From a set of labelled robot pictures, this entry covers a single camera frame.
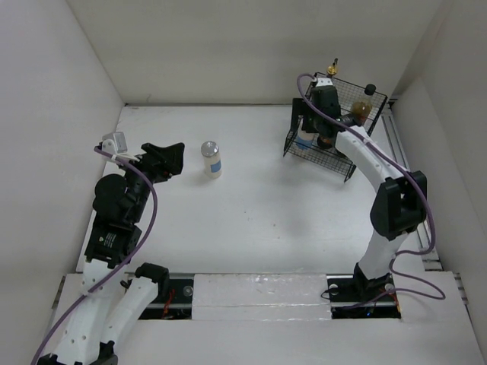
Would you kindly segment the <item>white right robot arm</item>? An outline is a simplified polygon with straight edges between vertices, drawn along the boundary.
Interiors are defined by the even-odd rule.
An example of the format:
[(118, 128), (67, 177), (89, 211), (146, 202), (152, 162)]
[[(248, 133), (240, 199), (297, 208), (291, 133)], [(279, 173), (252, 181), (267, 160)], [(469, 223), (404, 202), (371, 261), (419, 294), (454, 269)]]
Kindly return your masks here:
[(419, 224), (432, 220), (426, 176), (409, 172), (391, 160), (370, 138), (359, 117), (341, 114), (330, 80), (313, 78), (309, 93), (293, 101), (292, 126), (329, 139), (332, 148), (349, 158), (376, 192), (370, 211), (374, 232), (351, 279), (331, 283), (329, 300), (339, 297), (349, 309), (376, 302), (396, 292), (390, 276), (401, 245)]

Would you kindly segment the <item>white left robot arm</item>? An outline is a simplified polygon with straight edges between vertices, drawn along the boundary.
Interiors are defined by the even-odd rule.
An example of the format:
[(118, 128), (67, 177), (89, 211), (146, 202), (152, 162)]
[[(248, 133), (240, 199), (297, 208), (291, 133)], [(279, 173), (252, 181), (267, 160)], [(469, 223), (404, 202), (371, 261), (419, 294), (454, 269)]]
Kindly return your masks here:
[(142, 154), (95, 152), (123, 174), (98, 180), (91, 235), (84, 252), (79, 298), (59, 317), (41, 342), (33, 364), (116, 364), (118, 353), (149, 303), (169, 294), (167, 268), (144, 263), (125, 281), (126, 266), (143, 247), (156, 221), (155, 184), (183, 171), (184, 143), (167, 147), (145, 143)]

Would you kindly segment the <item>clear glass oil bottle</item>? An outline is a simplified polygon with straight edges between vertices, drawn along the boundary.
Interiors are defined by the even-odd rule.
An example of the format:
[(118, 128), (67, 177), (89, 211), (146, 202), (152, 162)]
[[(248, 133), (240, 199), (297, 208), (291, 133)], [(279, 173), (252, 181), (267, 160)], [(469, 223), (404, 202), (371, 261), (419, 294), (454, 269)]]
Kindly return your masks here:
[(338, 73), (338, 63), (339, 63), (339, 59), (338, 58), (334, 58), (333, 63), (326, 70), (326, 76), (328, 78), (334, 78), (337, 75), (337, 73)]

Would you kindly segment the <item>red lid jar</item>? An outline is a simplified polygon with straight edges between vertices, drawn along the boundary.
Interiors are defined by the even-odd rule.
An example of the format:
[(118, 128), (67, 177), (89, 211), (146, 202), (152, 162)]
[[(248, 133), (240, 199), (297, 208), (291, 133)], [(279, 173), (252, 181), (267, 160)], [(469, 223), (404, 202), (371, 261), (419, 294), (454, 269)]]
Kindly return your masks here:
[(318, 137), (317, 137), (317, 145), (321, 149), (329, 150), (331, 148), (334, 148), (334, 146), (335, 146), (335, 139), (334, 138), (325, 138), (322, 135), (318, 135)]

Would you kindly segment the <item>white salt jar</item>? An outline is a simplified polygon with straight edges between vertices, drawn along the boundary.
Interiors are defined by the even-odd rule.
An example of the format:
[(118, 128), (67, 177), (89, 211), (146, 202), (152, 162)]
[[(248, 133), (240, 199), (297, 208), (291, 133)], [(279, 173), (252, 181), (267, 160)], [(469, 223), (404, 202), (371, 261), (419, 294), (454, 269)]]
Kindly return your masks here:
[(298, 131), (295, 137), (295, 143), (297, 145), (297, 148), (304, 151), (311, 148), (313, 145), (314, 136), (314, 133), (309, 133), (304, 130), (304, 118), (301, 117), (298, 125)]
[(205, 164), (205, 174), (212, 179), (217, 179), (221, 175), (219, 146), (214, 141), (205, 141), (200, 151)]

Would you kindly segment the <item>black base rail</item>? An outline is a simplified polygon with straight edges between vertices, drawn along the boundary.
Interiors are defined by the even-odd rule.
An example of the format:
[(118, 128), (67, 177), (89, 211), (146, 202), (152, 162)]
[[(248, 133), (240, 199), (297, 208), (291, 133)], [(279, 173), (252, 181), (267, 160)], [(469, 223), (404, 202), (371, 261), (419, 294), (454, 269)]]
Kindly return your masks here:
[[(182, 320), (192, 319), (193, 286), (196, 275), (171, 275), (168, 292), (153, 300), (142, 312), (142, 319)], [(327, 289), (321, 297), (330, 304), (331, 319), (400, 319), (397, 299), (387, 295), (378, 301), (356, 308), (352, 297), (336, 292), (329, 293), (329, 288), (345, 284), (348, 275), (325, 275)]]

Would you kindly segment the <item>dark soy sauce bottle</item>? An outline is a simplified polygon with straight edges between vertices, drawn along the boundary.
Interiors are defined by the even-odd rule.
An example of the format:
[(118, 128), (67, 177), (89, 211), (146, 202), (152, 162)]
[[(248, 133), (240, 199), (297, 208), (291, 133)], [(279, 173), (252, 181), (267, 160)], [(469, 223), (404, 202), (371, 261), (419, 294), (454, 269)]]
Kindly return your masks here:
[(367, 84), (362, 91), (360, 97), (352, 104), (351, 114), (364, 125), (372, 111), (372, 97), (376, 92), (376, 86), (374, 84)]

